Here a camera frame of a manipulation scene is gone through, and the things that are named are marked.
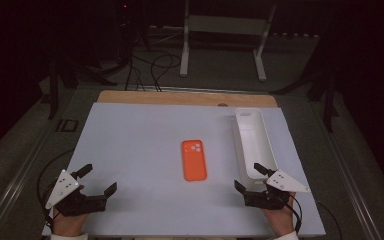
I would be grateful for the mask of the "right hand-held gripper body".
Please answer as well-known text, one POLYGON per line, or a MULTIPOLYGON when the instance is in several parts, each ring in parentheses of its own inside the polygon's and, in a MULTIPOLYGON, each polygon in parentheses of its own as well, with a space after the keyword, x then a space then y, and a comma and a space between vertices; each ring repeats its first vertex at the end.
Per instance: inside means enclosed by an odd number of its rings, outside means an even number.
POLYGON ((267 180, 258 180, 243 189, 246 206, 268 210, 280 210, 288 202, 292 192, 310 193, 308 186, 282 170, 271 172, 267 180))

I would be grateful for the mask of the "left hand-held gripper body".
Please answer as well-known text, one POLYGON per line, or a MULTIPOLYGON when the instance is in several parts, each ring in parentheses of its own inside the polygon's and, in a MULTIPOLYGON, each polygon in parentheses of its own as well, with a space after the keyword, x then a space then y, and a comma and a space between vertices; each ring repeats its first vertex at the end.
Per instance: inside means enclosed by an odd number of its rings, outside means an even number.
POLYGON ((45 209, 56 208, 64 216, 103 212, 106 210, 105 195, 86 196, 80 190, 80 184, 66 170, 58 176, 52 192, 45 203, 45 209))

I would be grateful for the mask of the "long white plastic tray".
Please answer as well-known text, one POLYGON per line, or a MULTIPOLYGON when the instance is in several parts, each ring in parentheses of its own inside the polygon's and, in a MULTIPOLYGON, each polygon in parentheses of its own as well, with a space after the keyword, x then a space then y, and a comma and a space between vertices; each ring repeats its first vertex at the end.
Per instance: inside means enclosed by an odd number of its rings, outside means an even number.
POLYGON ((262 111, 257 108, 238 108, 235 110, 233 135, 240 183, 250 191, 266 189, 268 175, 254 168, 258 163, 263 167, 276 170, 277 164, 271 148, 262 111))

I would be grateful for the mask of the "orange phone case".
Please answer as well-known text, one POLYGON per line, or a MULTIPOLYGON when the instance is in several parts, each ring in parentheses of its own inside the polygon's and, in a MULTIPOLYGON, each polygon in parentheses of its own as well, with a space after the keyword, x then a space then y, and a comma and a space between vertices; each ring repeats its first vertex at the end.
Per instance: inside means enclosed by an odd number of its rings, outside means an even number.
POLYGON ((181 144, 183 174, 186 181, 207 179, 204 146, 201 140, 185 140, 181 144))

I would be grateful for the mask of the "person's left hand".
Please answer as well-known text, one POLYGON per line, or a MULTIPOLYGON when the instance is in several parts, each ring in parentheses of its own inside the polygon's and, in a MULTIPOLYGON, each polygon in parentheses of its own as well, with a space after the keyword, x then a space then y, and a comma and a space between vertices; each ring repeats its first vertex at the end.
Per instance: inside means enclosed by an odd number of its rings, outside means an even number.
POLYGON ((64 216, 54 208, 52 233, 62 237, 78 237, 83 234, 83 225, 87 217, 88 214, 64 216))

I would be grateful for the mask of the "person's right hand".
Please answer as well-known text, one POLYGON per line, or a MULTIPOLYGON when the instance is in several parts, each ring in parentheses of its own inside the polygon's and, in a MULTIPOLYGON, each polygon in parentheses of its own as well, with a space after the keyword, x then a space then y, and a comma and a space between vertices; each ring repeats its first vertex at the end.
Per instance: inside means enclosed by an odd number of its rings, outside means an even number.
POLYGON ((295 232, 293 211, 287 207, 281 210, 262 210, 276 238, 284 237, 295 232))

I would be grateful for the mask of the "pale grey table mat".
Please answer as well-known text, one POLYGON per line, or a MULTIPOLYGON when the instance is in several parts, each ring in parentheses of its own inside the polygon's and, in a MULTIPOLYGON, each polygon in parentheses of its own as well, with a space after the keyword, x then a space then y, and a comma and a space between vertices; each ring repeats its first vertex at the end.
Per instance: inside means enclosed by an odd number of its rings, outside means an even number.
POLYGON ((94 237, 269 237, 267 220, 234 188, 239 169, 232 107, 96 103, 68 166, 92 164, 88 195, 117 183, 94 237), (181 144, 201 140, 207 179, 186 181, 181 144))

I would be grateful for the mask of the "black tripod stand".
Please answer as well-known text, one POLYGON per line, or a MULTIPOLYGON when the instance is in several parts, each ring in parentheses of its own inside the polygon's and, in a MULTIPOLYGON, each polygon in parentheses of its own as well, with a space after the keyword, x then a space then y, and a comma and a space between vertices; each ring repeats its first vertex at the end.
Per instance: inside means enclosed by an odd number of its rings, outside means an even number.
POLYGON ((319 101, 322 96, 325 97, 322 120, 326 129, 332 133, 332 117, 335 113, 334 96, 336 85, 336 78, 332 68, 327 67, 308 76, 301 76, 298 80, 283 88, 270 91, 270 94, 284 95, 307 83, 311 83, 311 87, 307 92, 307 98, 310 102, 319 101))

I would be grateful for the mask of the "white metal stand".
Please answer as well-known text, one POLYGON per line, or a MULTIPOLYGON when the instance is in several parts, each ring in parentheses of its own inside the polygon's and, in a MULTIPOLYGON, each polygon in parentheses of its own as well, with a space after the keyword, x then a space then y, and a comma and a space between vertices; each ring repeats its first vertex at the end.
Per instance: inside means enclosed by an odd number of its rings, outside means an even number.
POLYGON ((190 0, 185 0, 183 49, 179 72, 181 77, 186 77, 188 75, 190 55, 189 33, 206 32, 259 36, 261 41, 259 46, 253 50, 253 58, 258 79, 261 82, 267 80, 262 60, 262 52, 268 39, 272 21, 276 12, 277 6, 275 4, 269 5, 268 15, 263 20, 251 18, 194 15, 190 14, 189 7, 190 0))

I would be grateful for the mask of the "metal floor rail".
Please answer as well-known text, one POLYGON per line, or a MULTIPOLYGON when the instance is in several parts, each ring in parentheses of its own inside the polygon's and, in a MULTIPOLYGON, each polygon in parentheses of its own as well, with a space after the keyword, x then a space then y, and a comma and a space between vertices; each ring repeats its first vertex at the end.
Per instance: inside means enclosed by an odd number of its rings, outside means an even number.
POLYGON ((247 95, 271 95, 268 91, 242 91, 225 89, 201 89, 183 87, 155 87, 155 86, 128 86, 129 91, 153 91, 153 92, 187 92, 187 93, 223 93, 223 94, 247 94, 247 95))
POLYGON ((0 231, 56 124, 48 105, 37 103, 0 141, 0 231))
POLYGON ((316 118, 317 124, 321 129, 329 148, 333 154, 334 162, 337 165, 341 182, 348 194, 354 212, 360 222, 363 232, 367 240, 382 240, 380 232, 373 221, 373 217, 368 209, 365 199, 363 198, 351 171, 346 163, 346 158, 342 153, 340 146, 333 133, 327 130, 323 121, 322 105, 320 103, 310 103, 310 108, 316 118))

